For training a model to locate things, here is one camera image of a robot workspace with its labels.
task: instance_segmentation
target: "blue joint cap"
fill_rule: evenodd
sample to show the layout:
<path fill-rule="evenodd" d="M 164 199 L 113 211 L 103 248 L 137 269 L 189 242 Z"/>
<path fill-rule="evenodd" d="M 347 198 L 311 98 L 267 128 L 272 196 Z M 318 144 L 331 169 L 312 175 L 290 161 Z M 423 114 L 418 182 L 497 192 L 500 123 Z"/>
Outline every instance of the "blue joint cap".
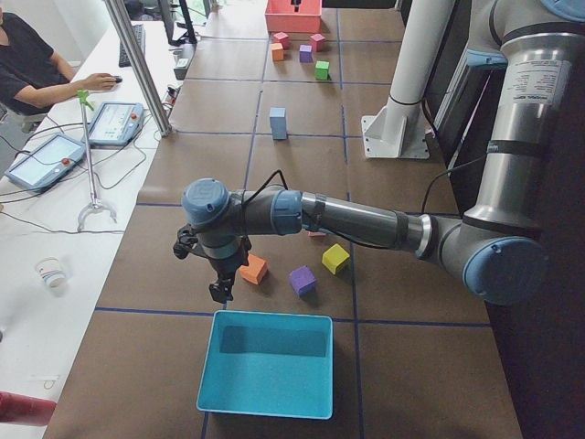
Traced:
<path fill-rule="evenodd" d="M 302 195 L 298 190 L 281 190 L 272 199 L 272 229 L 279 235 L 298 233 L 303 227 Z"/>
<path fill-rule="evenodd" d="M 511 305 L 534 294 L 545 279 L 548 257 L 536 241 L 507 237 L 491 241 L 463 268 L 463 282 L 486 302 Z"/>
<path fill-rule="evenodd" d="M 204 226 L 221 216 L 229 204 L 229 193 L 214 178 L 201 178 L 186 187 L 181 204 L 192 226 Z"/>
<path fill-rule="evenodd" d="M 540 0 L 554 15 L 568 21 L 585 22 L 585 2 L 583 0 Z"/>
<path fill-rule="evenodd" d="M 467 49 L 467 65 L 472 68 L 505 69 L 508 65 L 506 57 L 499 52 L 483 52 Z"/>

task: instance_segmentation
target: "foam block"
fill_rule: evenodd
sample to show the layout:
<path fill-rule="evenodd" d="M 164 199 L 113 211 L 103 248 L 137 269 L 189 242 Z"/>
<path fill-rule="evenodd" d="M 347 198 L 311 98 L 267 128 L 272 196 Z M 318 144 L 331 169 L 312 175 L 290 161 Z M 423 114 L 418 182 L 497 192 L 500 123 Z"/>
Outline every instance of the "foam block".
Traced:
<path fill-rule="evenodd" d="M 314 78 L 316 80 L 329 79 L 329 61 L 317 61 L 314 66 Z"/>
<path fill-rule="evenodd" d="M 325 37 L 321 34 L 311 35 L 311 47 L 313 52 L 320 52 L 325 48 Z"/>
<path fill-rule="evenodd" d="M 282 47 L 284 49 L 287 49 L 291 46 L 289 36 L 288 36 L 288 34 L 285 34 L 284 32 L 279 32 L 277 34 L 274 34 L 272 36 L 272 42 L 273 43 L 281 43 Z"/>
<path fill-rule="evenodd" d="M 248 266 L 242 265 L 239 268 L 239 275 L 242 279 L 255 285 L 260 285 L 262 278 L 267 272 L 268 263 L 251 253 L 248 255 Z"/>
<path fill-rule="evenodd" d="M 322 263 L 331 273 L 338 274 L 349 264 L 349 253 L 341 245 L 335 244 L 323 253 Z"/>
<path fill-rule="evenodd" d="M 271 107 L 271 129 L 272 139 L 286 139 L 286 109 L 282 107 Z"/>
<path fill-rule="evenodd" d="M 284 60 L 284 48 L 282 47 L 281 43 L 272 43 L 271 44 L 271 53 L 272 53 L 272 60 L 273 61 Z"/>
<path fill-rule="evenodd" d="M 311 272 L 311 269 L 306 265 L 293 270 L 289 274 L 289 282 L 291 283 L 294 292 L 299 296 L 309 293 L 317 284 L 313 272 Z"/>
<path fill-rule="evenodd" d="M 313 48 L 311 46 L 307 46 L 306 44 L 302 44 L 299 48 L 299 60 L 301 62 L 313 62 Z"/>
<path fill-rule="evenodd" d="M 309 235 L 311 238 L 316 238 L 318 236 L 327 236 L 326 233 L 323 233 L 322 231 L 307 231 L 307 235 Z"/>

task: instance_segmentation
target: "yellow foam cube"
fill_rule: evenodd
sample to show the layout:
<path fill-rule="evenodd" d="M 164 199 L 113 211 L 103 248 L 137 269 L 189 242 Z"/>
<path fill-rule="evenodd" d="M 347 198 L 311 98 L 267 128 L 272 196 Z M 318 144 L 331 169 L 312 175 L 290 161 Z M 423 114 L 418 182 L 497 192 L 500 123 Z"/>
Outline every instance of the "yellow foam cube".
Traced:
<path fill-rule="evenodd" d="M 323 253 L 322 263 L 331 273 L 338 274 L 349 264 L 349 253 L 336 244 Z"/>

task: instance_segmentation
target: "white table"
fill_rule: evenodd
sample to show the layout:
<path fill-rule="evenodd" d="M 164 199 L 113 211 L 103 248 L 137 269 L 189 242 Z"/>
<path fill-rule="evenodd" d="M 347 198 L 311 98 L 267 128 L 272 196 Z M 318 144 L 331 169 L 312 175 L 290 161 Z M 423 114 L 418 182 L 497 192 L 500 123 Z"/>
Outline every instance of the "white table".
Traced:
<path fill-rule="evenodd" d="M 173 55 L 168 50 L 162 22 L 144 22 L 146 30 L 146 61 L 161 99 L 167 85 L 179 85 L 175 79 Z M 132 68 L 118 67 L 119 39 L 112 27 L 80 68 L 77 77 L 94 72 L 122 76 L 122 83 L 112 91 L 93 93 L 89 101 L 140 102 L 146 106 Z M 81 121 L 77 99 L 57 104 L 49 113 L 58 124 Z M 91 214 L 85 230 L 124 230 L 132 214 L 138 191 L 152 163 L 160 134 L 152 118 L 147 116 L 136 141 L 145 160 L 118 186 L 105 190 L 98 186 L 101 200 L 114 206 L 117 223 L 108 212 Z M 38 130 L 54 126 L 49 119 Z M 64 128 L 67 135 L 81 139 L 80 127 Z M 41 134 L 27 145 L 33 149 L 47 136 Z M 109 157 L 112 150 L 94 150 L 94 163 Z M 132 145 L 119 154 L 97 164 L 94 170 L 104 186 L 118 181 L 128 170 L 144 159 Z M 52 230 L 77 229 L 79 213 L 90 202 L 87 173 L 76 168 L 68 181 L 60 182 L 49 192 L 37 197 L 5 204 L 4 212 L 22 220 L 41 224 Z M 0 180 L 0 193 L 19 190 L 6 177 Z M 0 197 L 0 202 L 25 198 L 30 193 Z M 80 346 L 95 303 L 100 295 L 122 233 L 74 234 L 47 233 L 43 230 L 0 215 L 0 391 L 21 393 L 57 401 L 63 390 L 71 365 Z M 50 289 L 35 272 L 35 265 L 46 257 L 57 257 L 67 276 L 65 284 Z M 39 438 L 45 427 L 0 423 L 0 437 L 11 439 Z"/>

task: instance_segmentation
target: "red plastic bin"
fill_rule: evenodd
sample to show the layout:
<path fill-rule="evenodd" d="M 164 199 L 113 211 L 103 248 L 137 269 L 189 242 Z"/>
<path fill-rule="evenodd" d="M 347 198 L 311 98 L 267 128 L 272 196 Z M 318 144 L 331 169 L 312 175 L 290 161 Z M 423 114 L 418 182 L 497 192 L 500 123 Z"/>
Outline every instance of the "red plastic bin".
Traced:
<path fill-rule="evenodd" d="M 266 27 L 269 32 L 318 33 L 321 30 L 321 0 L 302 0 L 294 12 L 291 0 L 269 0 Z"/>

